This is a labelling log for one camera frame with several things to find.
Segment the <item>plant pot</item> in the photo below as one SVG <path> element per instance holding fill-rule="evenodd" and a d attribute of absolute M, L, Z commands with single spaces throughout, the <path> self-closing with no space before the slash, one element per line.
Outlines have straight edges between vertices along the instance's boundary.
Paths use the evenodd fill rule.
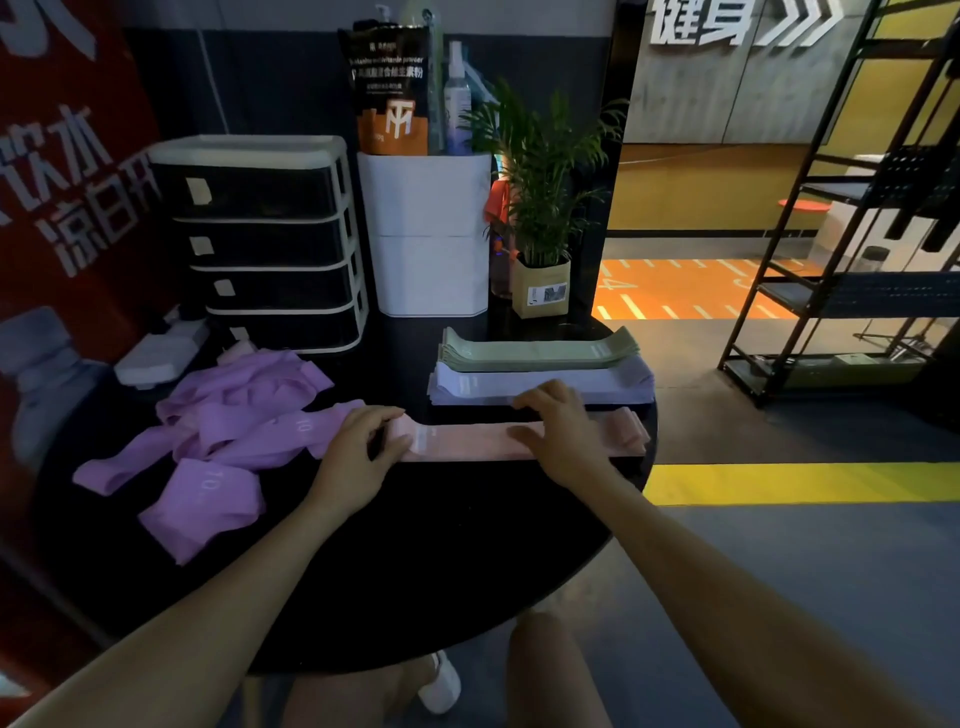
<path fill-rule="evenodd" d="M 548 268 L 527 268 L 518 258 L 511 266 L 514 311 L 521 319 L 563 316 L 570 304 L 570 261 Z"/>

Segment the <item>green plant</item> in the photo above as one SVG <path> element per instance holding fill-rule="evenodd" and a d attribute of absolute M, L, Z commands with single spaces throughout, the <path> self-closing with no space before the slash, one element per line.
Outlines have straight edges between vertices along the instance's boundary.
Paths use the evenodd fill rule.
<path fill-rule="evenodd" d="M 473 151 L 504 157 L 510 186 L 508 232 L 525 265 L 542 268 L 570 258 L 571 239 L 579 240 L 589 224 L 577 213 L 588 199 L 600 199 L 600 189 L 574 192 L 570 173 L 607 161 L 605 139 L 619 140 L 626 113 L 616 101 L 601 110 L 586 130 L 574 130 L 567 97 L 555 91 L 550 115 L 541 118 L 526 108 L 507 82 L 491 89 L 496 101 L 484 102 L 461 116 L 473 134 Z"/>

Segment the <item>white shoe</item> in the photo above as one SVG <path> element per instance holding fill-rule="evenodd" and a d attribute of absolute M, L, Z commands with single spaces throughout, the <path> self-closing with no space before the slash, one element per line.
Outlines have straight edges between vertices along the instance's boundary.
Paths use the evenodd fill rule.
<path fill-rule="evenodd" d="M 420 688 L 417 695 L 420 696 L 424 708 L 435 716 L 440 716 L 450 710 L 460 697 L 460 675 L 443 650 L 434 652 L 430 657 L 433 658 L 437 678 Z"/>

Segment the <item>orange floor marking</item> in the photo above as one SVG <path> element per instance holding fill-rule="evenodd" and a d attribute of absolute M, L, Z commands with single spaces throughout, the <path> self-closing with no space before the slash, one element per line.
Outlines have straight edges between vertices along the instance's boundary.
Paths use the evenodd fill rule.
<path fill-rule="evenodd" d="M 735 319 L 754 282 L 758 263 L 758 259 L 745 258 L 604 260 L 593 316 L 602 320 Z M 798 273 L 820 273 L 818 266 L 805 260 L 791 258 L 780 264 Z M 761 294 L 748 318 L 797 317 Z"/>

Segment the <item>table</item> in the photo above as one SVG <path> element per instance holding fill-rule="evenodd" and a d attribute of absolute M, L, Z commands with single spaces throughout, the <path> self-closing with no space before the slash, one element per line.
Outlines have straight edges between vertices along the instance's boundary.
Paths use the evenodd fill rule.
<path fill-rule="evenodd" d="M 397 404 L 425 424 L 536 419 L 507 407 L 434 407 L 426 396 L 446 326 L 467 339 L 599 339 L 585 310 L 521 321 L 509 305 L 469 319 L 372 315 L 357 351 L 317 363 L 335 382 L 310 409 L 353 398 Z M 64 426 L 37 480 L 33 523 L 58 587 L 122 636 L 236 558 L 306 493 L 317 463 L 302 453 L 260 474 L 267 512 L 219 535 L 177 567 L 136 515 L 174 469 L 165 458 L 111 497 L 74 485 L 85 460 L 107 457 L 156 423 L 162 393 L 104 382 Z M 591 409 L 612 409 L 592 407 Z M 642 488 L 653 466 L 656 405 L 636 407 L 653 440 L 617 467 Z M 321 548 L 253 661 L 252 672 L 348 672 L 398 663 L 468 640 L 536 604 L 587 564 L 610 533 L 536 461 L 400 463 L 380 495 Z"/>

